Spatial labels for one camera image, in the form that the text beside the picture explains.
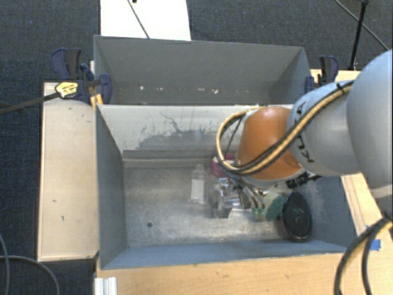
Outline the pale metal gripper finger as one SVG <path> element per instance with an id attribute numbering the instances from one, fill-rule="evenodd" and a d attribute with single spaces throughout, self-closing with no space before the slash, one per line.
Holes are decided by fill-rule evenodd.
<path id="1" fill-rule="evenodd" d="M 230 195 L 230 180 L 228 178 L 219 178 L 214 185 L 214 195 L 216 200 L 227 200 Z"/>
<path id="2" fill-rule="evenodd" d="M 227 201 L 218 201 L 213 205 L 213 215 L 215 218 L 228 219 L 232 210 L 232 204 Z"/>

